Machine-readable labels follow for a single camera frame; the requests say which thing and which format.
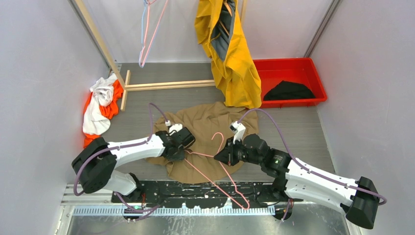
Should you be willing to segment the tan brown garment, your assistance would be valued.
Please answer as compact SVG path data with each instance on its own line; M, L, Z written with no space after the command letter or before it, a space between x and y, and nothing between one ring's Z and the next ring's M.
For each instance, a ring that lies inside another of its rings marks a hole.
M195 137L190 151L185 153L183 161L169 161L164 157L147 158L148 163L166 168L170 179L185 183L198 184L217 181L235 173L242 165L220 166L213 156L222 148L222 140L233 137L230 130L232 122L243 118L246 127L245 136L259 132L258 115L255 111L246 114L245 108L226 107L223 102L201 104L182 109L177 113L167 112L166 117L173 124L182 124Z

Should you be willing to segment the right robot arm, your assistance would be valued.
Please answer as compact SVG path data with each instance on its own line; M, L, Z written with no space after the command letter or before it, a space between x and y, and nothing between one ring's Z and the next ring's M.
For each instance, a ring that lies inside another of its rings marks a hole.
M271 148L257 134L235 141L228 138L214 159L234 166L239 162L259 165L274 178L272 196L278 201L314 202L343 214L351 223L373 229L380 198L373 181L350 179L313 167L281 150Z

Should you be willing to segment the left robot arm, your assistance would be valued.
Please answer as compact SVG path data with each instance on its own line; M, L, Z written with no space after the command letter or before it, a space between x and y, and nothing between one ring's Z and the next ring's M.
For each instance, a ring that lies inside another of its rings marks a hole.
M137 202L143 195L142 184L133 173L117 168L140 159L163 157L169 161L184 159L184 151L195 142L188 128L174 124L168 131L157 131L149 137L124 142L93 140L71 163L75 184L82 192L111 190L128 201Z

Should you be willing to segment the yellow pleated skirt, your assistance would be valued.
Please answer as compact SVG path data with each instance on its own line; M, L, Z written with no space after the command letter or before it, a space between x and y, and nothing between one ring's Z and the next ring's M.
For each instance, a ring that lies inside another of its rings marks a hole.
M223 6L223 0L198 2L194 27L198 44L211 59L214 83L225 97L225 105L259 108L261 79L251 57L243 32L236 0L228 0L232 17ZM229 31L220 26L221 19Z

